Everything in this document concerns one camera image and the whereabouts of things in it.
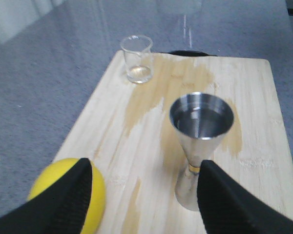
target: bamboo cutting board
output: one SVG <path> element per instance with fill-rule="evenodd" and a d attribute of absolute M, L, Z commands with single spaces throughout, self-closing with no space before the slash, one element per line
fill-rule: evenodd
<path fill-rule="evenodd" d="M 235 122 L 212 159 L 252 194 L 293 219 L 293 162 L 269 62 L 154 54 L 154 77 L 126 79 L 117 52 L 55 157 L 88 157 L 106 183 L 100 234 L 202 234 L 199 212 L 176 200 L 186 158 L 168 119 L 179 96 L 224 99 Z"/>

